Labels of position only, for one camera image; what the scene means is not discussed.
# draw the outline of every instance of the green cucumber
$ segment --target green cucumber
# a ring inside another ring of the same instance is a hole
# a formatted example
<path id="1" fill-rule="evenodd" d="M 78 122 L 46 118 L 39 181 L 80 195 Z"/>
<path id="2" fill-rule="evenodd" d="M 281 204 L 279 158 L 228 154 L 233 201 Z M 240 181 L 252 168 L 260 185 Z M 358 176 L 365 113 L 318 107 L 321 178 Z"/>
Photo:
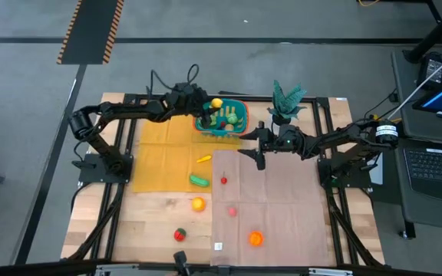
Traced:
<path id="1" fill-rule="evenodd" d="M 197 177 L 195 175 L 190 175 L 190 182 L 194 185 L 200 186 L 200 187 L 207 187 L 209 186 L 209 181 L 205 179 L 201 179 L 200 177 Z"/>

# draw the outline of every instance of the yellow cloth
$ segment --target yellow cloth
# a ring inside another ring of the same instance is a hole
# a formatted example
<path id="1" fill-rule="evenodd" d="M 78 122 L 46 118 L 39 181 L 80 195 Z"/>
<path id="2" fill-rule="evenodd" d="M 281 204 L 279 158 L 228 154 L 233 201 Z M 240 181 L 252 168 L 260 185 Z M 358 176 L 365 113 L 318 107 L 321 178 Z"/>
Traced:
<path id="1" fill-rule="evenodd" d="M 165 123 L 147 121 L 141 129 L 134 170 L 134 192 L 211 192 L 212 160 L 196 161 L 214 150 L 237 150 L 238 137 L 203 135 L 191 116 L 172 117 Z M 209 180 L 209 187 L 189 181 L 190 174 Z"/>

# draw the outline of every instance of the white cable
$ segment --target white cable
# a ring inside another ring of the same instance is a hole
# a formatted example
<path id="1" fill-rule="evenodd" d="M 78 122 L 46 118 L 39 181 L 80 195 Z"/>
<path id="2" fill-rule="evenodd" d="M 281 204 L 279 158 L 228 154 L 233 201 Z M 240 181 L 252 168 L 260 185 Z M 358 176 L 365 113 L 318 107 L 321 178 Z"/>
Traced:
<path id="1" fill-rule="evenodd" d="M 418 91 L 419 91 L 419 89 L 421 88 L 421 87 L 423 87 L 426 83 L 427 83 L 427 81 L 428 80 L 430 80 L 437 72 L 439 72 L 440 70 L 442 69 L 442 65 L 441 65 L 441 67 L 439 67 L 434 73 L 432 73 L 432 75 L 431 76 L 429 76 L 425 81 L 423 81 L 422 82 L 422 84 L 421 85 L 419 85 L 415 90 L 414 90 L 414 92 L 412 92 L 412 94 L 407 98 L 407 99 L 405 99 L 403 102 L 402 102 L 402 104 L 400 105 L 400 106 L 398 106 L 397 107 L 397 109 L 394 111 L 394 112 L 392 112 L 391 114 L 390 114 L 390 116 L 388 116 L 388 120 L 392 117 L 392 116 L 394 116 L 402 107 L 404 107 L 404 105 L 412 98 L 412 96 L 414 96 Z"/>

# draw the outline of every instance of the green leaves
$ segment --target green leaves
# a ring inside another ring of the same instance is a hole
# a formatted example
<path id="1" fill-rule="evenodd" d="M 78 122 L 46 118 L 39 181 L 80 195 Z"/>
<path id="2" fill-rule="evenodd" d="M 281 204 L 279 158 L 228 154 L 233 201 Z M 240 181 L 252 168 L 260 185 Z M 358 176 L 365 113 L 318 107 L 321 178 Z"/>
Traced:
<path id="1" fill-rule="evenodd" d="M 268 108 L 270 114 L 283 118 L 298 117 L 298 112 L 304 107 L 298 107 L 299 102 L 305 96 L 306 90 L 301 89 L 301 84 L 293 88 L 287 96 L 282 92 L 282 88 L 277 80 L 274 80 L 274 94 L 272 103 L 274 109 Z"/>

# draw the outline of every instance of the laptop keyboard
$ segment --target laptop keyboard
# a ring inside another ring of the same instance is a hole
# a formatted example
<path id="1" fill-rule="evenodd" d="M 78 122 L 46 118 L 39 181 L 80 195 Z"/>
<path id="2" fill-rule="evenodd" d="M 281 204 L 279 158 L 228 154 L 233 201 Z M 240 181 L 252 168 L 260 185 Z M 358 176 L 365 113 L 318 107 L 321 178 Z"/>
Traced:
<path id="1" fill-rule="evenodd" d="M 405 149 L 405 156 L 411 178 L 442 181 L 442 153 L 429 153 L 425 149 Z"/>

